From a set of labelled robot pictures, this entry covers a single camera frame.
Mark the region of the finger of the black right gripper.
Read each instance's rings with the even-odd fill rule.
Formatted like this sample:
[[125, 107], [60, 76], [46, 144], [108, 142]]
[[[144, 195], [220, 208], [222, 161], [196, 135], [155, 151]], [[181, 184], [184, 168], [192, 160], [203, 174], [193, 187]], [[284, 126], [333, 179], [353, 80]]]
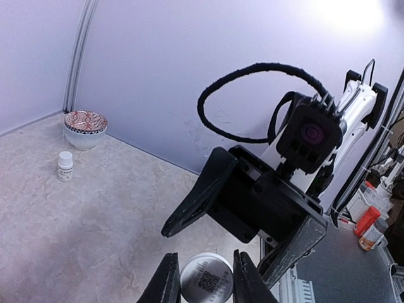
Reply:
[[214, 148], [193, 188], [165, 222], [161, 235], [172, 237], [206, 215], [237, 164], [238, 159], [227, 150]]
[[296, 231], [261, 259], [258, 271], [267, 289], [271, 289], [288, 269], [322, 241], [327, 227], [324, 217], [309, 215]]

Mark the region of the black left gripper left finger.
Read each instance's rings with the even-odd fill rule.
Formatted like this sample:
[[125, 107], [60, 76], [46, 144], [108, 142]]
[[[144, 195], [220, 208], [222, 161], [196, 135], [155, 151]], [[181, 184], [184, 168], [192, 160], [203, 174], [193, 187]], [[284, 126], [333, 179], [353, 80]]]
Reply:
[[178, 303], [181, 301], [178, 253], [167, 253], [137, 303]]

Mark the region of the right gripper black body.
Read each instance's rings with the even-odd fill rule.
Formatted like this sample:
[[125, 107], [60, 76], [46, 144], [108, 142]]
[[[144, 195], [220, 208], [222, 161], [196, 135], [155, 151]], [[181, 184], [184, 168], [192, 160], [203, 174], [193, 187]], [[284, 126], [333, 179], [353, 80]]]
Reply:
[[268, 164], [237, 145], [225, 151], [235, 169], [219, 192], [209, 216], [243, 243], [260, 232], [281, 243], [308, 219], [324, 225], [323, 209]]

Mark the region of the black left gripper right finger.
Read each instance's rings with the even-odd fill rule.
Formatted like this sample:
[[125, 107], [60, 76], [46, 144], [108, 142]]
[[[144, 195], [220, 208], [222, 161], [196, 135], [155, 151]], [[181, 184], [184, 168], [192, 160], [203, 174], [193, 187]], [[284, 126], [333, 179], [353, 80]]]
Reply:
[[270, 290], [266, 288], [248, 253], [234, 251], [233, 256], [234, 292], [236, 303], [270, 303], [278, 302]]

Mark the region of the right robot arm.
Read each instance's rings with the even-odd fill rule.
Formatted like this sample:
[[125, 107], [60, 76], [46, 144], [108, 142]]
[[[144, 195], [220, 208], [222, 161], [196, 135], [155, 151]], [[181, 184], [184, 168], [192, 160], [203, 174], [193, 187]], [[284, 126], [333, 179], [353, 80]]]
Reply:
[[320, 197], [358, 139], [377, 126], [388, 92], [353, 71], [338, 101], [321, 85], [314, 88], [312, 97], [284, 95], [280, 104], [288, 112], [280, 126], [271, 119], [262, 155], [241, 145], [214, 148], [162, 235], [209, 215], [243, 243], [259, 236], [270, 248], [258, 268], [267, 287], [310, 254], [328, 227]]

